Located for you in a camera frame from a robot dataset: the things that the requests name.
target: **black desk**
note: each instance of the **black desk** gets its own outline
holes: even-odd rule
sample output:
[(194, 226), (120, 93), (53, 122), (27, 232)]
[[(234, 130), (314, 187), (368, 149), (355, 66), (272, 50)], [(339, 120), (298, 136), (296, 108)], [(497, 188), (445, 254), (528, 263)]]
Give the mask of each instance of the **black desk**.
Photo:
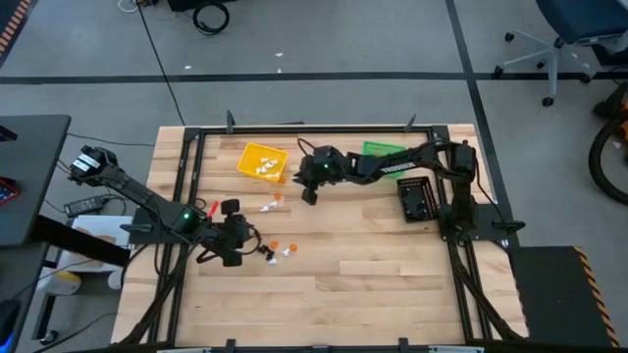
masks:
[[(119, 266), (129, 259), (127, 249), (39, 215), (70, 120), (59, 115), (0, 117), (0, 126), (18, 135), (16, 141), (0, 142), (0, 177), (15, 180), (21, 192), (0, 204), (0, 300), (39, 278), (49, 244)], [(9, 352), (17, 346), (34, 290), (18, 297), (22, 305)]]
[[(42, 242), (0, 249), (0, 299), (11, 298), (22, 288), (37, 280), (47, 252), (48, 245)], [(8, 352), (13, 352), (18, 346), (34, 292), (35, 286), (32, 286), (16, 298), (20, 301), (20, 313)]]
[(70, 117), (0, 117), (0, 126), (18, 135), (16, 141), (0, 142), (0, 177), (16, 180), (22, 192), (0, 206), (0, 246), (20, 245), (30, 238), (66, 140)]

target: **red object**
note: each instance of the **red object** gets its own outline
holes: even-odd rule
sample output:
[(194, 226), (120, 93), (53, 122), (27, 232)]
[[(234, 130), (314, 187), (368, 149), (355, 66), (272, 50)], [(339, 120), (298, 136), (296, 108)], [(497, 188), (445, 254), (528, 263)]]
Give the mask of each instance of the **red object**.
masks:
[(218, 201), (214, 201), (214, 204), (212, 205), (212, 210), (207, 213), (207, 217), (214, 216), (217, 209), (218, 209)]
[(12, 180), (0, 177), (0, 204), (14, 199), (18, 195), (20, 195), (20, 191), (13, 186)]

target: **power adapter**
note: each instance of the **power adapter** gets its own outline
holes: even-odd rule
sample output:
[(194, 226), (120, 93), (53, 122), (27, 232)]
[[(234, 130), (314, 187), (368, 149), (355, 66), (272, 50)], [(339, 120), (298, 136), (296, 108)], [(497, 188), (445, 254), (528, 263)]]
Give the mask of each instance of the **power adapter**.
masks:
[(104, 204), (100, 196), (94, 196), (63, 205), (68, 218), (84, 215), (89, 212), (102, 210)]

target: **bicycle wheel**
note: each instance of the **bicycle wheel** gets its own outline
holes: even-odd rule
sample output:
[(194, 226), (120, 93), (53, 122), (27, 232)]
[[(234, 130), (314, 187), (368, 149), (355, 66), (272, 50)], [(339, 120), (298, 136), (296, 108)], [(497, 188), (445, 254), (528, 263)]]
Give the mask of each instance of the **bicycle wheel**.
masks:
[[(606, 195), (624, 205), (628, 205), (628, 193), (616, 187), (604, 173), (604, 170), (602, 169), (602, 160), (604, 160), (602, 153), (608, 149), (612, 150), (612, 146), (606, 147), (608, 145), (607, 143), (614, 135), (617, 134), (617, 132), (621, 129), (621, 126), (626, 122), (628, 122), (628, 113), (622, 113), (619, 117), (606, 123), (594, 139), (593, 144), (591, 145), (591, 150), (589, 151), (589, 173), (591, 173), (593, 181)], [(627, 142), (621, 141), (621, 143), (612, 143), (615, 145), (615, 149), (620, 149), (622, 147), (625, 148), (623, 145)], [(613, 164), (621, 168), (623, 172), (628, 171), (628, 165), (626, 165), (625, 161), (615, 159)]]

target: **gray floor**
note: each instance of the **gray floor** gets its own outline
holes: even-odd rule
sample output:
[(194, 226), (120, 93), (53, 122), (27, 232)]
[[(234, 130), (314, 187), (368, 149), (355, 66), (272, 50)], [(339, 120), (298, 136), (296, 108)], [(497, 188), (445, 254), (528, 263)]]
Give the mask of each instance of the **gray floor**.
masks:
[[(118, 10), (117, 0), (39, 0), (0, 76), (160, 75), (138, 13)], [(321, 72), (461, 73), (443, 0), (238, 0), (221, 35), (198, 34), (191, 20), (166, 1), (145, 9), (168, 75)], [(534, 50), (503, 42), (512, 27), (547, 40), (555, 37), (534, 0), (455, 0), (473, 69), (487, 73), (509, 58)], [(590, 49), (576, 50), (598, 68)], [(535, 72), (533, 66), (514, 69)], [(561, 67), (566, 72), (569, 67)], [(543, 108), (545, 81), (478, 82), (513, 213), (528, 226), (524, 245), (581, 245), (589, 255), (606, 306), (628, 344), (625, 206), (592, 183), (587, 153), (601, 123), (589, 113), (613, 89), (611, 81), (561, 81), (556, 103)], [(476, 123), (463, 80), (320, 80), (174, 83), (183, 117), (191, 125), (221, 125), (225, 111), (240, 124), (304, 121), (328, 123)], [(0, 85), (3, 115), (69, 114), (71, 131), (116, 141), (152, 143), (158, 126), (179, 124), (164, 83)], [(83, 144), (68, 137), (62, 159)], [(151, 148), (111, 146), (127, 172), (145, 180)], [(78, 187), (54, 175), (47, 199), (57, 206), (103, 190)], [(117, 214), (120, 206), (108, 210)], [(63, 221), (48, 206), (42, 213)], [(19, 352), (31, 352), (31, 315)], [(118, 297), (65, 298), (53, 314), (62, 335), (117, 308)], [(52, 352), (104, 346), (113, 319)]]

